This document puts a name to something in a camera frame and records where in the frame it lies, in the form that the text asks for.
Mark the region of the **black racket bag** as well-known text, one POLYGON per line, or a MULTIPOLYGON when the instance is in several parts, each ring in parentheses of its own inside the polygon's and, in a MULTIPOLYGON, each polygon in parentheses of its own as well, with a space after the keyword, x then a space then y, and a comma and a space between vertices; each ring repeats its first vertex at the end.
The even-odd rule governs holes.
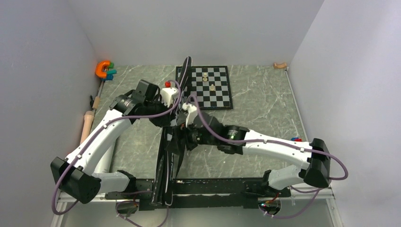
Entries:
POLYGON ((184 103, 184 92, 191 82, 192 58, 187 56, 181 67, 181 72, 177 76, 179 89, 178 97, 174 99, 178 106, 172 112, 165 115, 168 120, 166 126, 162 128, 162 134, 157 155, 156 174, 153 184, 153 193, 150 204, 153 206, 170 206, 173 203, 172 184, 174 174, 178 171, 174 169, 174 156, 183 158, 184 143, 180 141, 179 135, 179 113, 184 103))

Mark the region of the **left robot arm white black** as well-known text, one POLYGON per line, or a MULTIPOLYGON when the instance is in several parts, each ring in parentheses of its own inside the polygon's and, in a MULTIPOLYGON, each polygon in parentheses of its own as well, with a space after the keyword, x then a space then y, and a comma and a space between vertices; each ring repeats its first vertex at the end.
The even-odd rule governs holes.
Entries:
POLYGON ((56 157, 51 162, 56 188, 82 204, 109 192, 131 198, 137 189, 135 176, 123 170, 97 173, 95 169, 111 145, 137 120, 153 120, 157 127, 170 124, 182 90, 179 82, 169 83, 169 87, 160 88, 141 79, 135 89, 117 96, 90 135, 65 158, 56 157))

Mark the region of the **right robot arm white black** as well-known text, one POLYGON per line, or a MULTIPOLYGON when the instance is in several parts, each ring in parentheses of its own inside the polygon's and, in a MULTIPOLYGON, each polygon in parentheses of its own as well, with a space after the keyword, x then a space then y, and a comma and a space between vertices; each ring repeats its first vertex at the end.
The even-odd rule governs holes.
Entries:
POLYGON ((329 186, 331 158, 323 140, 283 140, 246 127, 224 125, 213 116, 205 115, 204 119, 213 132, 207 130, 198 116, 191 124, 182 123, 173 128, 172 142, 180 152, 193 150, 198 145, 211 145, 226 154, 267 155, 290 163, 279 170, 265 171, 260 186, 266 196, 299 183, 316 188, 329 186))

